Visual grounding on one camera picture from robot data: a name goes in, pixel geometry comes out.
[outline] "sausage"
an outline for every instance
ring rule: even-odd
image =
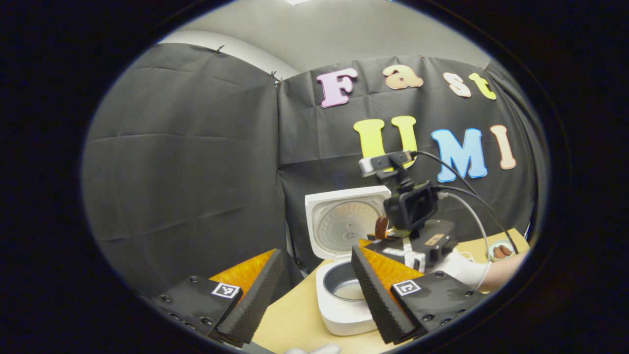
[[[501,244],[501,245],[500,245],[500,250],[501,250],[501,251],[504,253],[504,255],[505,255],[505,256],[507,256],[507,257],[508,257],[508,256],[511,256],[511,253],[513,253],[513,252],[511,252],[511,250],[510,250],[510,249],[508,249],[507,247],[505,247],[505,245],[503,245],[503,244]]]
[[[506,258],[506,256],[504,255],[504,253],[500,250],[500,247],[494,247],[494,257],[498,258],[498,259],[503,259]]]

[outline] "sticker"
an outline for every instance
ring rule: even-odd
[[[425,273],[426,254],[414,251],[406,252],[404,253],[404,265],[420,273]]]
[[[404,252],[412,252],[413,251],[413,245],[411,244],[411,239],[408,237],[404,237],[402,239],[402,248],[404,249]]]
[[[240,287],[219,283],[216,289],[212,291],[212,294],[226,297],[227,299],[233,299],[234,296],[236,296],[236,294],[238,293],[238,290],[240,290]]]
[[[420,286],[415,284],[412,280],[407,280],[405,282],[393,284],[393,287],[398,292],[400,296],[408,295],[412,292],[416,292],[421,290]]]
[[[439,242],[439,240],[441,240],[441,237],[443,237],[443,234],[434,235],[428,241],[426,241],[426,246],[434,246],[437,242]]]
[[[401,249],[391,248],[391,247],[387,247],[383,249],[382,252],[386,254],[392,254],[394,256],[399,256],[399,257],[404,257],[404,253],[406,253]]]
[[[413,126],[416,120],[409,115],[401,115],[391,119],[391,124],[395,125],[400,137],[402,138],[402,150],[417,151],[417,139],[415,139],[415,131]],[[382,142],[382,128],[384,121],[381,119],[365,119],[354,123],[354,130],[360,135],[360,148],[362,157],[382,156],[384,152],[384,143]],[[411,166],[415,160],[405,163],[404,168]],[[393,171],[393,168],[385,169],[386,172]]]
[[[489,83],[487,80],[483,79],[480,75],[473,73],[470,76],[470,80],[476,83],[478,89],[481,90],[483,96],[489,98],[490,100],[496,100],[496,94],[489,90]]]
[[[500,149],[500,168],[512,169],[515,167],[515,159],[511,153],[511,146],[509,145],[509,139],[507,139],[507,128],[504,125],[493,125],[489,130],[498,139],[498,148]]]
[[[385,83],[391,89],[405,89],[407,87],[418,88],[424,80],[418,77],[410,67],[406,65],[391,65],[382,71],[385,75]]]
[[[329,72],[316,77],[323,87],[323,101],[321,107],[328,108],[343,105],[349,102],[349,97],[345,96],[341,90],[350,93],[353,90],[353,83],[350,77],[357,77],[358,72],[354,68]]]
[[[465,178],[468,172],[471,178],[485,177],[487,175],[485,160],[482,156],[482,133],[480,130],[467,129],[463,146],[459,145],[457,138],[447,129],[435,130],[431,136],[439,145],[441,159],[449,163],[450,167],[456,168],[461,177]],[[439,182],[451,182],[456,178],[456,174],[443,166],[441,173],[437,175]]]
[[[459,75],[452,72],[444,72],[443,78],[450,85],[448,86],[457,96],[471,97],[472,91],[463,83],[463,79]]]

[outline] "black cable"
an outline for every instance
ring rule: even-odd
[[[458,191],[461,193],[464,193],[470,197],[474,197],[476,198],[478,201],[480,201],[489,211],[489,214],[491,214],[491,217],[496,221],[496,223],[498,224],[498,227],[500,227],[500,229],[507,235],[507,238],[509,239],[509,242],[511,243],[511,245],[513,246],[513,250],[515,251],[516,254],[519,254],[520,252],[518,251],[518,247],[515,245],[515,243],[513,242],[513,239],[511,238],[511,234],[509,234],[509,231],[507,231],[504,226],[502,225],[502,223],[500,223],[500,220],[498,220],[498,216],[496,215],[496,212],[494,211],[494,209],[487,204],[487,202],[485,202],[479,195],[476,195],[474,193],[471,193],[463,188],[457,188],[457,187],[451,187],[451,186],[444,186],[444,185],[436,185],[435,188],[437,190],[454,190],[454,191]]]
[[[303,271],[305,274],[309,275],[310,274],[310,270],[308,269],[308,267],[301,261],[301,259],[299,257],[297,257],[297,249],[295,248],[295,241],[292,239],[292,234],[289,231],[289,238],[291,239],[291,249],[292,249],[292,258],[295,261],[295,264],[297,265],[297,268],[299,268],[301,271]]]
[[[471,193],[465,189],[462,188],[457,188],[457,187],[450,187],[450,186],[443,186],[440,185],[442,188],[444,189],[450,189],[450,190],[457,190],[460,191],[462,193],[465,193],[467,195],[470,195],[476,199],[478,199],[485,207],[487,207],[487,209],[489,210],[489,213],[491,214],[491,216],[493,217],[493,219],[496,221],[496,223],[498,224],[498,227],[500,227],[500,229],[507,235],[507,238],[509,239],[509,242],[511,242],[511,245],[513,246],[513,250],[515,251],[516,254],[520,253],[518,251],[518,248],[516,247],[515,243],[513,242],[513,239],[511,238],[511,235],[509,234],[509,232],[503,227],[503,225],[500,223],[500,221],[498,220],[498,216],[496,215],[496,212],[494,211],[494,209],[489,206],[489,204],[487,204],[482,198],[481,195],[478,194],[477,191],[475,191],[475,189],[463,178],[463,176],[460,175],[460,173],[456,172],[454,170],[454,168],[450,167],[450,165],[448,165],[447,163],[445,163],[444,160],[440,159],[439,157],[436,157],[433,154],[430,154],[429,152],[424,152],[424,151],[411,151],[411,157],[416,157],[417,155],[424,155],[424,156],[428,156],[431,159],[437,161],[438,163],[440,163],[442,166],[446,167],[447,169],[449,169],[453,174],[456,174],[457,177],[459,177],[459,179],[461,180],[461,182],[463,182],[463,184],[471,191]]]
[[[446,167],[447,169],[449,169],[449,170],[450,170],[453,174],[456,174],[456,175],[457,175],[457,177],[459,177],[459,179],[461,180],[461,182],[463,182],[463,184],[464,184],[466,187],[468,187],[468,189],[469,189],[472,193],[476,194],[476,195],[477,195],[477,196],[479,196],[479,197],[481,196],[480,194],[478,194],[478,192],[477,192],[477,191],[475,191],[475,190],[472,188],[472,186],[471,186],[471,185],[470,185],[470,184],[469,184],[469,183],[465,180],[465,178],[463,178],[463,177],[462,177],[462,176],[461,176],[458,172],[456,172],[456,171],[454,170],[454,168],[450,167],[450,165],[448,165],[447,163],[445,163],[445,161],[444,161],[444,160],[440,159],[439,157],[436,157],[436,156],[435,156],[435,155],[433,155],[433,154],[430,154],[429,152],[423,152],[423,151],[411,151],[411,157],[415,157],[415,156],[417,156],[417,155],[424,155],[424,156],[428,156],[428,157],[430,157],[431,159],[435,160],[436,162],[438,162],[438,163],[442,164],[444,167]]]

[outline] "letter a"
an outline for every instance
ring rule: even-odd
[[[409,86],[418,88],[424,83],[424,80],[415,75],[415,71],[406,65],[391,65],[384,69],[382,74],[387,77],[384,82],[392,89],[403,89]]]

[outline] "small bowl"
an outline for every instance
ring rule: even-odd
[[[496,257],[494,257],[494,248],[500,247],[500,246],[507,247],[511,251],[511,255],[509,255],[509,256],[507,256],[505,258],[496,258]],[[494,262],[507,260],[507,259],[513,257],[514,254],[515,254],[515,251],[513,250],[513,246],[511,245],[509,240],[500,240],[500,241],[496,241],[496,242],[494,242],[494,243],[489,245],[489,257]]]

